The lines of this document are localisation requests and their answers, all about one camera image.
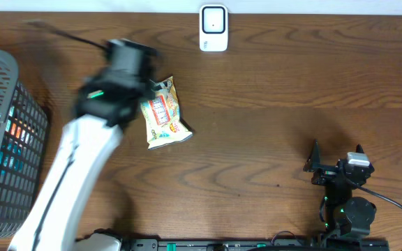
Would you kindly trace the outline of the yellow snack bag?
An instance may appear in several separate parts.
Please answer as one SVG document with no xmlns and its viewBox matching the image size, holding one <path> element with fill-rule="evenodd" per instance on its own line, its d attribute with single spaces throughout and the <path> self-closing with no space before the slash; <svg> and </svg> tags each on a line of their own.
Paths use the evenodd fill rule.
<svg viewBox="0 0 402 251">
<path fill-rule="evenodd" d="M 148 149 L 183 142 L 193 133 L 181 122 L 173 76 L 154 84 L 155 98 L 140 104 L 146 122 Z"/>
</svg>

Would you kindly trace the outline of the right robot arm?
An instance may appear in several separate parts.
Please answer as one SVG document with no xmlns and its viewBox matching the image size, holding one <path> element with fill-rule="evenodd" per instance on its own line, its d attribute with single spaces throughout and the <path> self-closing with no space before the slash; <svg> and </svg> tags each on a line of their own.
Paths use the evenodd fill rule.
<svg viewBox="0 0 402 251">
<path fill-rule="evenodd" d="M 363 197 L 355 197 L 352 191 L 367 182 L 374 167 L 361 145 L 335 165 L 321 163 L 318 141 L 313 142 L 311 153 L 303 167 L 311 172 L 313 185 L 325 188 L 319 216 L 325 224 L 315 244 L 321 248 L 361 250 L 362 239 L 370 234 L 375 219 L 376 206 Z"/>
</svg>

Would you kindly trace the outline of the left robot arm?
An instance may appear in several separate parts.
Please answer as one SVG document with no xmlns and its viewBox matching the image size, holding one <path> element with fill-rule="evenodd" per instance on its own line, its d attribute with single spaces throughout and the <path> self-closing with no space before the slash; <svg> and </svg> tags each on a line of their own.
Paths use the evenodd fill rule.
<svg viewBox="0 0 402 251">
<path fill-rule="evenodd" d="M 107 65 L 79 89 L 45 182 L 9 250 L 72 250 L 99 174 L 120 145 L 140 102 L 154 98 L 156 49 L 114 39 Z"/>
</svg>

